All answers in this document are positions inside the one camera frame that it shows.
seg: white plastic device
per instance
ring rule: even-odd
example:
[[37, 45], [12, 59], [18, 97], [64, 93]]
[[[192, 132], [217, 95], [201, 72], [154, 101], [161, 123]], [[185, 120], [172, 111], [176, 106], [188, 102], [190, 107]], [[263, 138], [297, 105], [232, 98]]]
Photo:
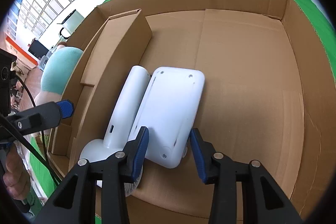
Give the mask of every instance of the white plastic device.
[[83, 148], [80, 159], [89, 162], [105, 160], [123, 150], [150, 79], [145, 68], [132, 67], [115, 104], [104, 139], [90, 141]]
[[204, 86], [198, 70], [160, 67], [148, 84], [128, 140], [149, 130], [146, 158], [166, 168], [179, 165]]

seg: white kettle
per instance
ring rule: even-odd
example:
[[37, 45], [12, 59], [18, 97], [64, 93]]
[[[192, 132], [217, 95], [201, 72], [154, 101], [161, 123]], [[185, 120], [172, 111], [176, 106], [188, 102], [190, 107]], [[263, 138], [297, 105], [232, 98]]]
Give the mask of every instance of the white kettle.
[[63, 28], [59, 31], [59, 35], [61, 37], [64, 37], [65, 40], [67, 40], [70, 36], [65, 37], [62, 34], [63, 29], [67, 30], [68, 33], [71, 35], [77, 27], [82, 23], [84, 20], [84, 17], [75, 9], [73, 10], [63, 21], [62, 24]]

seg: white cylindrical handle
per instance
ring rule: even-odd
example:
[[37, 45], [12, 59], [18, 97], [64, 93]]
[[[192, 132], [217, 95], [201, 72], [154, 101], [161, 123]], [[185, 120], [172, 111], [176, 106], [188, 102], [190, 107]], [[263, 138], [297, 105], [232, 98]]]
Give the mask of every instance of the white cylindrical handle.
[[150, 79], [145, 68], [132, 67], [107, 127], [105, 147], [124, 148]]

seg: wooden floor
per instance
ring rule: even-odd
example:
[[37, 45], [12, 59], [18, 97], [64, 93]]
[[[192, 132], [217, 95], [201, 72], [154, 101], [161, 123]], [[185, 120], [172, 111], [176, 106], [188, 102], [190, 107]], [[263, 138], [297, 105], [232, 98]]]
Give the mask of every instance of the wooden floor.
[[[28, 87], [33, 98], [35, 98], [40, 92], [42, 73], [43, 71], [41, 71], [38, 67], [35, 67], [28, 73], [28, 76], [26, 78], [25, 84]], [[27, 91], [24, 90], [22, 99], [20, 101], [19, 110], [23, 111], [31, 107], [33, 107], [31, 100], [28, 96]]]

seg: finger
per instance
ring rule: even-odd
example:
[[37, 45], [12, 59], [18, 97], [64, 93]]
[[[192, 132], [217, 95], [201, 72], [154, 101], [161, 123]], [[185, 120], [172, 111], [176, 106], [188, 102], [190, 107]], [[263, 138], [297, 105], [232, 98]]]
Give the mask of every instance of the finger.
[[29, 191], [30, 191], [30, 179], [26, 182], [22, 192], [18, 196], [14, 197], [14, 199], [24, 200], [25, 198], [27, 198]]
[[11, 187], [19, 182], [23, 168], [18, 168], [14, 173], [6, 172], [3, 175], [3, 181], [7, 187]]
[[15, 144], [12, 144], [10, 150], [6, 157], [6, 168], [8, 172], [22, 172], [23, 169], [23, 161], [20, 158], [19, 154], [17, 153], [17, 149]]
[[7, 187], [7, 191], [12, 196], [12, 198], [17, 197], [22, 193], [22, 191], [23, 191], [23, 189], [24, 189], [28, 180], [30, 181], [29, 174], [28, 174], [27, 171], [24, 171], [24, 172], [22, 172], [22, 175], [21, 175], [18, 183], [16, 183], [15, 185], [13, 185], [11, 187]]

